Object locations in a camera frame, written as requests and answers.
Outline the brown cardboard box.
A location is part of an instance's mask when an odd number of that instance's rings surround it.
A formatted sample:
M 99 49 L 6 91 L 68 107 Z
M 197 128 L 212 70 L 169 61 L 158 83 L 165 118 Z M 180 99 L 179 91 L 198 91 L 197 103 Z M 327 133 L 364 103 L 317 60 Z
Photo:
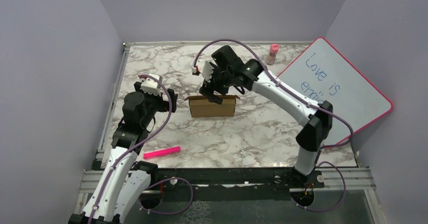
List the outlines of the brown cardboard box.
M 237 95 L 221 95 L 222 104 L 209 102 L 205 96 L 196 95 L 185 98 L 188 101 L 193 118 L 233 117 L 235 114 Z

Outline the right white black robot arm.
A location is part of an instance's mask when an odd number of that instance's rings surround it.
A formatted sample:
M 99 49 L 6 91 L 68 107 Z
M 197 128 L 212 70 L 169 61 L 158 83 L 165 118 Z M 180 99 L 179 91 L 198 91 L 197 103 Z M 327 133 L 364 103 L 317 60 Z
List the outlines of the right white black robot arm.
M 222 104 L 221 96 L 226 95 L 230 87 L 246 89 L 275 103 L 302 126 L 296 136 L 299 151 L 291 180 L 295 186 L 304 187 L 311 181 L 320 145 L 332 128 L 332 104 L 305 98 L 258 60 L 244 63 L 228 45 L 216 50 L 211 57 L 212 61 L 206 61 L 202 68 L 204 81 L 199 90 L 209 102 Z

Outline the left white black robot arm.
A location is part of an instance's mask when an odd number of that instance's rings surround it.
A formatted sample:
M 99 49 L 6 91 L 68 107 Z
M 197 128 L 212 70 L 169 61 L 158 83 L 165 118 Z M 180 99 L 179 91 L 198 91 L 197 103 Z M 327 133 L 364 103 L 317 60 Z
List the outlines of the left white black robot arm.
M 158 184 L 156 164 L 137 161 L 145 142 L 156 136 L 177 108 L 177 94 L 156 74 L 139 75 L 127 94 L 123 120 L 114 133 L 110 156 L 90 200 L 69 223 L 123 223 L 141 192 Z

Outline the pink-framed whiteboard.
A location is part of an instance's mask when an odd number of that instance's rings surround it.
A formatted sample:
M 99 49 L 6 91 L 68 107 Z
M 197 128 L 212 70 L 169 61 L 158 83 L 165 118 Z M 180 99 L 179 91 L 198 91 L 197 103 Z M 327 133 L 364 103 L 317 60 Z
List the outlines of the pink-framed whiteboard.
M 354 131 L 353 149 L 359 148 L 358 132 L 394 107 L 390 99 L 323 37 L 313 41 L 278 77 L 312 100 L 330 102 L 334 114 Z

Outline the aluminium front frame rail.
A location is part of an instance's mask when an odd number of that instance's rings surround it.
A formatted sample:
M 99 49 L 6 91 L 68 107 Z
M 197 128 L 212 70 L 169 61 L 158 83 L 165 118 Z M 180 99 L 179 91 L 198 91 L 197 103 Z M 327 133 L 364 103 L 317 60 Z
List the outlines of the aluminium front frame rail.
M 85 171 L 73 214 L 79 214 L 90 200 L 103 171 Z M 181 201 L 189 191 L 189 200 L 292 201 L 306 212 L 319 213 L 313 207 L 317 192 L 363 191 L 375 223 L 386 219 L 376 196 L 377 186 L 367 167 L 336 167 L 321 162 L 314 171 L 303 176 L 293 167 L 241 168 L 159 168 L 154 180 L 141 196 L 165 201 Z

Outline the pink-capped small bottle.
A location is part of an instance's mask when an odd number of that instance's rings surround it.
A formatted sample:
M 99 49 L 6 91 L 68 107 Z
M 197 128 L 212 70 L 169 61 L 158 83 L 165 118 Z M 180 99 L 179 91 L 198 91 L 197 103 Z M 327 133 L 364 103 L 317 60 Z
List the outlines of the pink-capped small bottle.
M 269 48 L 269 52 L 266 56 L 266 63 L 268 65 L 273 65 L 276 60 L 276 55 L 280 49 L 280 46 L 278 44 L 271 44 Z

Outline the pink rectangular stick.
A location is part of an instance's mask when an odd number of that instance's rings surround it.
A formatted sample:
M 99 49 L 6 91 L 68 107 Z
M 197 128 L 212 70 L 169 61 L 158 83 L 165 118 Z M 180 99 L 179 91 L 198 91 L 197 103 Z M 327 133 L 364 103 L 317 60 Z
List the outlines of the pink rectangular stick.
M 165 148 L 165 149 L 156 150 L 156 151 L 152 151 L 152 152 L 145 152 L 143 154 L 143 159 L 151 159 L 151 158 L 167 156 L 167 155 L 171 155 L 174 153 L 178 153 L 180 151 L 181 151 L 181 147 L 175 146 L 175 147 Z

